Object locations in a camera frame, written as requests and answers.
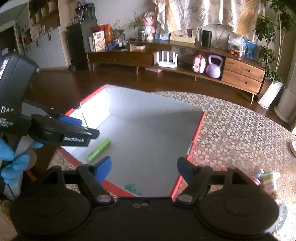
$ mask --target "wooden floor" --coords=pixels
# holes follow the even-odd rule
[[[193,77],[165,71],[157,74],[139,68],[139,74],[136,75],[136,68],[130,66],[100,65],[95,69],[95,72],[41,72],[34,75],[27,88],[25,98],[66,113],[104,84],[124,86],[147,92],[183,91],[213,96],[249,108],[285,128],[289,128],[279,119],[273,108],[266,110],[259,106],[256,101],[251,105],[250,93],[199,78],[194,82]],[[46,171],[55,150],[56,148],[51,145],[45,145],[36,150],[37,163],[32,171],[37,177]]]

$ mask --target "gloved hand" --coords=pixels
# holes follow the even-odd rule
[[[38,142],[33,142],[31,147],[41,148],[43,144]],[[5,141],[0,138],[0,160],[11,161],[12,163],[1,171],[1,176],[6,184],[15,184],[22,172],[27,170],[30,156],[29,154],[22,154],[15,157],[13,150],[5,143]]]

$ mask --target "cabinet leg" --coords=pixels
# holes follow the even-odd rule
[[[254,94],[252,94],[252,97],[251,97],[251,104],[253,103],[253,99],[254,99]]]

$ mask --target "open box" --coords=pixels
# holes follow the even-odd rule
[[[67,115],[100,131],[88,147],[63,147],[83,164],[112,159],[107,176],[120,187],[135,184],[141,196],[169,196],[178,179],[177,160],[190,153],[204,113],[171,98],[106,85]],[[111,144],[91,163],[86,157],[106,138]]]

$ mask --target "white router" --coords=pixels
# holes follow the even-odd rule
[[[175,68],[178,64],[178,54],[173,52],[173,61],[170,62],[170,52],[168,51],[167,60],[163,60],[164,51],[161,51],[161,61],[159,61],[159,52],[157,52],[157,63],[160,67]]]

